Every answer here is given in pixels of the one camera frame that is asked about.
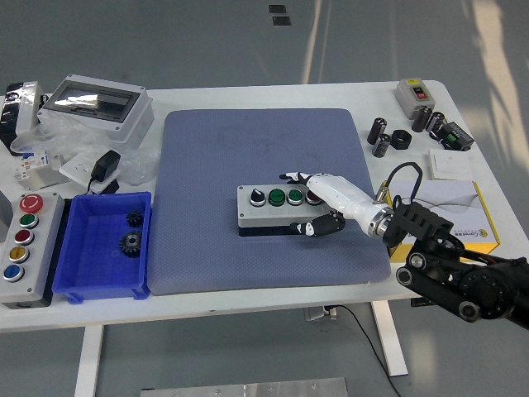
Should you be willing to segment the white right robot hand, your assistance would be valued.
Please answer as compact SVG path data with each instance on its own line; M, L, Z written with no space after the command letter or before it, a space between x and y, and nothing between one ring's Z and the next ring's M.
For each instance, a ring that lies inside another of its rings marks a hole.
M346 220L355 220L367 236L382 237L387 228L386 222L393 214L388 205L375 203L368 194L342 176L292 172L279 178L304 184L331 208L328 214L312 221L292 223L290 229L300 235L325 236L343 230Z

